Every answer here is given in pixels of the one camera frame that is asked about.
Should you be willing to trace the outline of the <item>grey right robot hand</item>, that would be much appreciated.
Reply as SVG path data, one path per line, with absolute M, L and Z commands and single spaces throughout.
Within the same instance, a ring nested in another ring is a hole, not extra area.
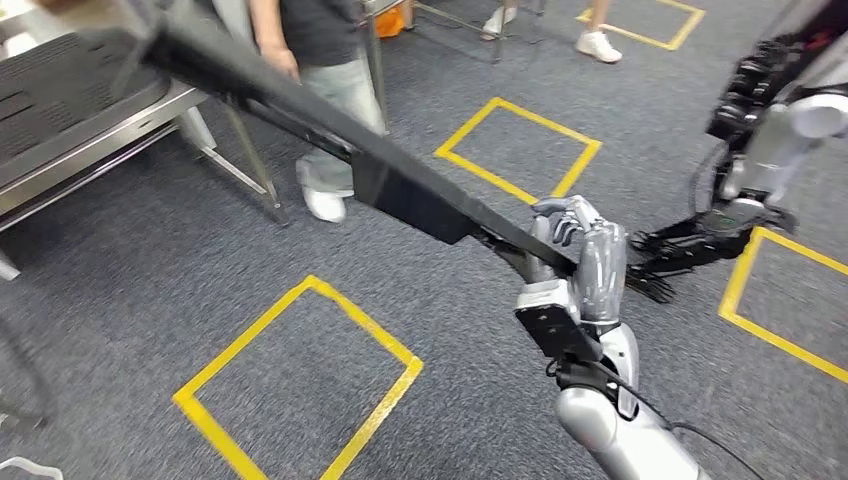
M 626 231 L 605 219 L 583 196 L 545 198 L 532 205 L 534 237 L 557 247 L 582 237 L 573 274 L 581 321 L 601 328 L 620 323 L 627 268 Z

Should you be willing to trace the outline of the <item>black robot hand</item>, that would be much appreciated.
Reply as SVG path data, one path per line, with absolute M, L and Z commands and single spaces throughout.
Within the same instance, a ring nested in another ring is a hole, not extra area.
M 743 253 L 752 227 L 729 235 L 711 234 L 700 225 L 703 216 L 696 214 L 653 232 L 629 234 L 629 244 L 642 255 L 642 261 L 627 266 L 626 286 L 657 303 L 668 303 L 675 296 L 670 277 Z

